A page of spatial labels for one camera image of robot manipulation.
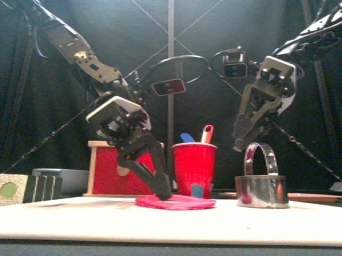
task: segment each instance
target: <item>metal rod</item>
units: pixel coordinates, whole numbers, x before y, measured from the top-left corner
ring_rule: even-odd
[[[169,58],[175,56],[175,3],[169,0]],[[167,174],[170,176],[171,186],[174,180],[174,95],[169,95],[167,107]]]

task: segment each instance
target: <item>red cup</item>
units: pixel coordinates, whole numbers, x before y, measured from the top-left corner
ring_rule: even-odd
[[[173,149],[178,193],[186,196],[210,198],[217,146],[190,142],[175,144]]]

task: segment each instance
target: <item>wooden box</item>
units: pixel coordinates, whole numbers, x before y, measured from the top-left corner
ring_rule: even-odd
[[[122,176],[118,173],[118,151],[106,141],[90,141],[91,163],[90,180],[86,196],[135,196],[153,194],[151,189],[133,171]],[[150,153],[138,159],[153,171],[154,164]]]

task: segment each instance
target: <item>table surface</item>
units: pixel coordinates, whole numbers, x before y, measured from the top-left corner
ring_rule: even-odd
[[[134,198],[77,197],[0,207],[0,239],[342,247],[342,208],[290,201],[289,209],[237,206],[170,211]]]

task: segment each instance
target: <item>black curtain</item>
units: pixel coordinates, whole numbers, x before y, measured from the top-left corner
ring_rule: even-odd
[[[2,171],[95,100],[87,91],[85,74],[73,68],[40,33],[38,46],[47,58],[31,50],[26,17],[15,9],[15,2],[7,3],[12,4],[14,10],[2,4]],[[312,15],[316,15],[320,5],[309,3]],[[150,67],[167,58],[167,0],[46,0],[45,6],[86,38],[101,61],[119,68],[129,84],[135,80],[130,75],[134,70],[143,77]],[[262,62],[305,28],[298,0],[175,1],[175,56],[195,54],[211,59],[220,51],[242,46],[249,58]],[[27,72],[26,59],[31,60]],[[322,67],[329,111],[334,118],[334,139],[341,153],[340,66],[341,49],[336,48],[322,59]],[[250,82],[253,78],[225,82],[207,73],[183,94],[175,95],[175,143],[181,142],[182,132],[189,132],[199,140],[205,125],[216,126],[213,144],[218,146],[218,157],[214,183],[218,189],[234,188],[234,177],[242,175],[244,154],[233,150],[232,135],[240,94]],[[167,97],[149,98],[146,109],[153,133],[166,143]],[[34,150],[10,173],[30,174],[34,168],[89,169],[87,143],[99,139],[85,119],[90,110],[53,136],[42,148]],[[342,175],[334,161],[341,154],[332,154],[322,95],[312,65],[306,68],[305,78],[298,81],[294,103],[277,119],[277,124]],[[274,148],[280,173],[288,177],[289,188],[328,190],[336,181],[333,175],[289,140],[288,135],[276,127],[258,140]]]

